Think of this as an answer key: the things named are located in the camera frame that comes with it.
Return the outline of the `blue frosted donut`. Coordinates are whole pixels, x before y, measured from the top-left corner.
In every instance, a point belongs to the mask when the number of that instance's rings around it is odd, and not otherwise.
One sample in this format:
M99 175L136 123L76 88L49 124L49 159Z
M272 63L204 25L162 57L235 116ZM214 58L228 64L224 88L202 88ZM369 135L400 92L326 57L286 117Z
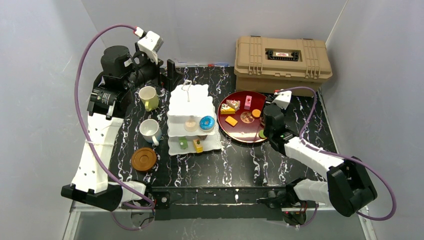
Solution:
M215 124L216 124L216 121L215 121L214 117L207 115L207 116L204 116L200 119L199 128L203 132L210 132L214 129Z

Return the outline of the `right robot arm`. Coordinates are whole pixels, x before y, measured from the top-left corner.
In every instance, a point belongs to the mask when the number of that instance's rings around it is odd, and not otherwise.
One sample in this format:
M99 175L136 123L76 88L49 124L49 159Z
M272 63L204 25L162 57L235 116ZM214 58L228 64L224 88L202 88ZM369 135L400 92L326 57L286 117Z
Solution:
M345 217L350 217L378 197L366 168L345 158L312 150L285 124L283 110L275 103L264 107L264 130L271 147L282 155L297 160L324 178L314 181L298 178L285 187L291 203L314 201L331 205Z

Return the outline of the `green round cookie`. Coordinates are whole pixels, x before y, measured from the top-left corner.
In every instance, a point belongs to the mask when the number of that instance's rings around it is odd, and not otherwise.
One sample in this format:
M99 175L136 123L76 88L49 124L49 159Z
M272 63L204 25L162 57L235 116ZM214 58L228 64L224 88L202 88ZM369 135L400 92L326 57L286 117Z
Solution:
M263 129L261 129L259 132L258 132L258 136L261 138L261 139L266 139L267 137L265 136L265 134L264 134L264 130Z

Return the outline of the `orange round cookie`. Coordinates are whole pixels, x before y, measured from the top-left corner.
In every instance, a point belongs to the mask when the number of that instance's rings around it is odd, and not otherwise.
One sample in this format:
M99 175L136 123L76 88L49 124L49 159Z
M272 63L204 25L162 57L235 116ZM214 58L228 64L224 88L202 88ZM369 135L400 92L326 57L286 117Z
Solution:
M259 109L254 109L251 114L254 118L259 118L261 116L261 111Z

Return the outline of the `beige round macaron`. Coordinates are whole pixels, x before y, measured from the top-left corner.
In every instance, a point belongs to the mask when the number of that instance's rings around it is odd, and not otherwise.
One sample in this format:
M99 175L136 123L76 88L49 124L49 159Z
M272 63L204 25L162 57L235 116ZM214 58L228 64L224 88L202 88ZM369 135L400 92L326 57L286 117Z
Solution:
M184 123L184 129L188 132L195 132L198 129L199 125L197 123L197 121L193 118L189 118L185 123Z

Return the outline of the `yellow triangular cake slice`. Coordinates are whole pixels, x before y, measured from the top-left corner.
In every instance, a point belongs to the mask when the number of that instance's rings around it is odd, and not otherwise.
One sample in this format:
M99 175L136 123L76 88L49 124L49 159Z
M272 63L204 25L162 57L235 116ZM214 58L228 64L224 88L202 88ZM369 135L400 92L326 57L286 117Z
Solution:
M220 112L221 115L232 115L236 113L236 110L234 108L232 108L231 106L229 106L226 103L223 103L220 106Z

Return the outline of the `green swirl roll cake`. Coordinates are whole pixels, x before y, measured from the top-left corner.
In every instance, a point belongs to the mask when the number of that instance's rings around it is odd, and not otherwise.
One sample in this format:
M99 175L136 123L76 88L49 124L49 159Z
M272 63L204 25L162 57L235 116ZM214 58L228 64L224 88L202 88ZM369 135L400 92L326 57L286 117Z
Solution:
M179 146L182 150L185 150L188 148L188 141L185 136L179 137L178 141L179 141Z

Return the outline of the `white three-tier cake stand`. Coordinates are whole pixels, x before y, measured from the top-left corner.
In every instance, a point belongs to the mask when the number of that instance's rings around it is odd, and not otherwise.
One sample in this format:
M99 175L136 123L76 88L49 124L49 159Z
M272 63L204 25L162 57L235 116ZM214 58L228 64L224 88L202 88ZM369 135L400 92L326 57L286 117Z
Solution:
M222 150L213 98L207 84L185 80L170 93L167 112L168 154Z

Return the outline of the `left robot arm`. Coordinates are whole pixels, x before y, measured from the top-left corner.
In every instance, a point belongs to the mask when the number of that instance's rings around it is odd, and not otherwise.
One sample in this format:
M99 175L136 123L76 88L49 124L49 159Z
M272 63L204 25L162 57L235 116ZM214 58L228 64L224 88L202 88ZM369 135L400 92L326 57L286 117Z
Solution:
M135 201L143 201L143 210L152 210L155 202L149 197L147 185L120 180L109 170L110 160L134 91L149 82L171 90L183 74L171 59L166 61L166 71L162 71L161 60L151 61L141 49L131 54L122 45L106 48L100 64L102 70L93 81L89 96L87 120L83 120L80 107L75 108L85 143L77 172L60 194L110 212L122 205L133 208Z

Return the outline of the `chocolate swirl roll cake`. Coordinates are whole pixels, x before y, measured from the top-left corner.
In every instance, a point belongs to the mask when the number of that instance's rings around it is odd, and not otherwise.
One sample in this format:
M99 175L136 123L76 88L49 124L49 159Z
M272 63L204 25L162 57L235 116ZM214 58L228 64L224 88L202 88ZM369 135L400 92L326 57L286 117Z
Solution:
M208 137L208 135L198 135L197 136L200 140L205 140L207 137Z

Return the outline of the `orange rectangular biscuit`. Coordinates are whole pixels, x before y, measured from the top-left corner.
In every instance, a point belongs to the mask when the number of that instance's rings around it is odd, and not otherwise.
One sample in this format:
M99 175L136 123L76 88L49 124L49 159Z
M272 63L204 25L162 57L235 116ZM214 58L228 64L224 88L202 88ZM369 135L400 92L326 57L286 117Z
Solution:
M237 123L238 123L238 121L235 118L233 118L232 116L226 117L225 118L225 122L227 124L229 124L230 126L232 126L232 127L235 127L237 125Z

